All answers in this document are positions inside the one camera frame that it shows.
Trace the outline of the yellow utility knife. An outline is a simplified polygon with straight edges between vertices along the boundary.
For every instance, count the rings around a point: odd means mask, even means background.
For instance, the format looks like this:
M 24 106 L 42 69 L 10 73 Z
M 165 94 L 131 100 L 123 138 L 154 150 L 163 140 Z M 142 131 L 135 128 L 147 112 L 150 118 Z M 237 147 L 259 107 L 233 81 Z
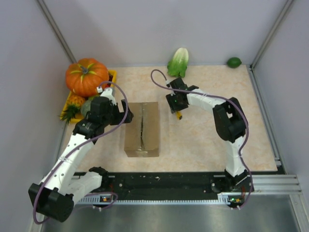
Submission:
M 182 113 L 180 111 L 177 111 L 176 112 L 176 117 L 177 117 L 178 120 L 181 120 L 183 115 L 182 115 Z

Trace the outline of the brown cardboard express box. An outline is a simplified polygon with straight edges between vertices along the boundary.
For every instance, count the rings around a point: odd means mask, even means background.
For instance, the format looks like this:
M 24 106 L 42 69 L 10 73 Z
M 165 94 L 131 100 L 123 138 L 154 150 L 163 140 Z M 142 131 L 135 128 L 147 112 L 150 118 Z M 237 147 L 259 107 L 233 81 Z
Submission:
M 159 156 L 160 115 L 158 102 L 130 102 L 133 113 L 125 128 L 124 151 L 129 158 Z

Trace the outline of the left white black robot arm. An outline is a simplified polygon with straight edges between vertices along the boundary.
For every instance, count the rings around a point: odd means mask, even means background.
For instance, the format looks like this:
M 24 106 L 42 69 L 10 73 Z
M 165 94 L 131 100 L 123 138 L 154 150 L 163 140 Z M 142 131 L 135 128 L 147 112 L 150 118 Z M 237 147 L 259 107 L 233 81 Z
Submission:
M 71 179 L 99 138 L 132 121 L 133 113 L 126 97 L 121 104 L 123 112 L 119 111 L 113 96 L 96 97 L 87 118 L 76 124 L 65 150 L 51 171 L 39 184 L 33 183 L 29 187 L 35 224 L 43 224 L 43 221 L 38 221 L 37 214 L 43 215 L 46 220 L 52 218 L 64 222 L 75 205 L 91 191 L 97 189 L 103 192 L 108 189 L 109 179 L 94 171 L 88 171 L 77 181 L 72 182 Z

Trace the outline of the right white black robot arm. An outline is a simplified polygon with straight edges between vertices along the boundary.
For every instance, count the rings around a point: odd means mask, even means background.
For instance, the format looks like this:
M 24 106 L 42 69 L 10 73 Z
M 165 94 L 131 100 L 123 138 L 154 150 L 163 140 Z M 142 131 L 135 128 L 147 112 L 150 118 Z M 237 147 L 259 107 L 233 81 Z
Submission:
M 234 97 L 226 100 L 209 95 L 197 86 L 187 86 L 181 78 L 167 81 L 166 85 L 171 89 L 166 99 L 172 113 L 178 113 L 190 105 L 212 113 L 216 132 L 226 142 L 225 188 L 237 191 L 248 175 L 241 161 L 248 122 L 243 119 L 239 101 Z

